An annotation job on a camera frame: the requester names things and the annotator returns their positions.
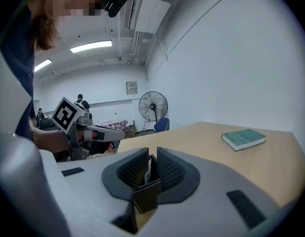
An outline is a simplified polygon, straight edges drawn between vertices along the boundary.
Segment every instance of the long hair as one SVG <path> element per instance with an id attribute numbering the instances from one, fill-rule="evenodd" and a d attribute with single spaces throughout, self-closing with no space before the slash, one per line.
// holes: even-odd
<path id="1" fill-rule="evenodd" d="M 57 19 L 49 19 L 45 16 L 42 1 L 41 15 L 35 17 L 31 23 L 31 42 L 35 51 L 49 50 L 55 47 L 56 40 L 59 39 L 57 31 Z"/>

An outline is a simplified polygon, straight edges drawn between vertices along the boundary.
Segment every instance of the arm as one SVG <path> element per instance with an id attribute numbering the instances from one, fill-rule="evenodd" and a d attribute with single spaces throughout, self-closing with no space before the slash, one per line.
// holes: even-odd
<path id="1" fill-rule="evenodd" d="M 60 151 L 69 149 L 69 144 L 65 133 L 62 130 L 55 131 L 42 131 L 33 127 L 34 143 L 38 149 L 44 149 L 52 153 L 58 153 Z M 78 140 L 84 139 L 83 130 L 77 131 Z M 92 137 L 96 138 L 98 133 L 94 131 Z"/>
<path id="2" fill-rule="evenodd" d="M 87 110 L 87 112 L 90 112 L 90 105 L 87 101 L 84 102 L 85 104 L 85 109 Z"/>

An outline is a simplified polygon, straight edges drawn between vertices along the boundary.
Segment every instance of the black rubber pad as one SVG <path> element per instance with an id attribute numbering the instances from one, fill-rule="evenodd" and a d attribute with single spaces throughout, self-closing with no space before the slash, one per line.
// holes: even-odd
<path id="1" fill-rule="evenodd" d="M 140 149 L 108 165 L 102 172 L 102 182 L 113 197 L 131 201 L 147 172 L 148 161 L 148 148 Z"/>
<path id="2" fill-rule="evenodd" d="M 74 175 L 74 174 L 77 174 L 77 173 L 80 173 L 83 171 L 84 171 L 84 169 L 78 167 L 78 168 L 64 170 L 64 171 L 62 171 L 62 173 L 64 176 L 70 176 L 70 175 Z"/>
<path id="3" fill-rule="evenodd" d="M 227 192 L 226 194 L 243 221 L 246 223 L 248 229 L 253 229 L 266 219 L 266 217 L 242 191 L 237 190 Z"/>
<path id="4" fill-rule="evenodd" d="M 157 171 L 162 187 L 162 193 L 157 197 L 158 204 L 184 201 L 200 182 L 200 173 L 192 164 L 163 148 L 157 148 Z"/>

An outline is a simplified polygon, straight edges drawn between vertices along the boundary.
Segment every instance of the table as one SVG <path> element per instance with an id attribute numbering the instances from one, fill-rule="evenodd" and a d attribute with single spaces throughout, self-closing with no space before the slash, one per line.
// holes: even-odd
<path id="1" fill-rule="evenodd" d="M 298 198 L 305 186 L 305 156 L 293 133 L 252 128 L 264 134 L 266 142 L 234 152 L 221 134 L 243 129 L 247 127 L 198 122 L 124 139 L 118 153 L 147 147 L 157 156 L 157 147 L 169 148 L 229 166 L 269 194 L 279 207 Z"/>

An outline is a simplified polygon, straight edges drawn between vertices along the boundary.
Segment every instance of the air conditioner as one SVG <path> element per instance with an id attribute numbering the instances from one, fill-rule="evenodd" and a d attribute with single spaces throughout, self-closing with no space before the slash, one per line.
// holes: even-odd
<path id="1" fill-rule="evenodd" d="M 135 31 L 155 34 L 170 5 L 164 0 L 142 0 Z"/>
<path id="2" fill-rule="evenodd" d="M 139 10 L 143 0 L 127 0 L 124 27 L 135 29 Z"/>

